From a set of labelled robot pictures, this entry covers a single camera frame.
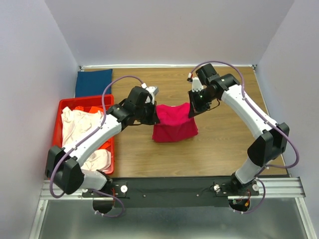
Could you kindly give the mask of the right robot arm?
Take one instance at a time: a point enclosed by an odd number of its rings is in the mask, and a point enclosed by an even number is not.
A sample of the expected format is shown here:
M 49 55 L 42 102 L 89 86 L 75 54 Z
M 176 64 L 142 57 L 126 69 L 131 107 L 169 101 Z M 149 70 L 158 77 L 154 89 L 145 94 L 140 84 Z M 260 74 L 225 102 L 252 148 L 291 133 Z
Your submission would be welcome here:
M 262 169 L 286 150 L 290 129 L 257 106 L 245 93 L 242 81 L 232 74 L 220 76 L 211 63 L 191 70 L 187 80 L 191 82 L 189 118 L 209 111 L 213 100 L 222 101 L 240 117 L 255 139 L 247 150 L 246 161 L 227 184 L 233 194 L 241 195 Z

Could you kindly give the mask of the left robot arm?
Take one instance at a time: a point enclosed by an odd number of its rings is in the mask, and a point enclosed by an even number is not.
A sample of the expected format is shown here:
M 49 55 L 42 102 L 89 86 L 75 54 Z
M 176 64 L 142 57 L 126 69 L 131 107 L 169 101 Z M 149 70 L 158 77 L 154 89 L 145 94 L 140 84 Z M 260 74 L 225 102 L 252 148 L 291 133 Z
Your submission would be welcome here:
M 81 167 L 108 139 L 136 121 L 146 125 L 159 123 L 155 100 L 158 92 L 158 87 L 135 86 L 126 99 L 106 109 L 95 128 L 72 144 L 51 147 L 45 169 L 45 175 L 50 179 L 50 190 L 56 185 L 62 194 L 90 189 L 100 197 L 107 196 L 111 189 L 109 177 L 102 171 L 83 170 Z

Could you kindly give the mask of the magenta t shirt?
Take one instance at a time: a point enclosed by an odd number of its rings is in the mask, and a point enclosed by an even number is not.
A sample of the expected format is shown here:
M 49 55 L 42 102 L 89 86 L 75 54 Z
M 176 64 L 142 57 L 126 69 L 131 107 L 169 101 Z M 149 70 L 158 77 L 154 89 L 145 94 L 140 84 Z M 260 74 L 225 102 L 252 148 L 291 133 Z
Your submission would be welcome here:
M 154 125 L 152 139 L 157 143 L 178 142 L 198 135 L 194 118 L 189 118 L 190 103 L 179 106 L 158 105 L 159 123 Z

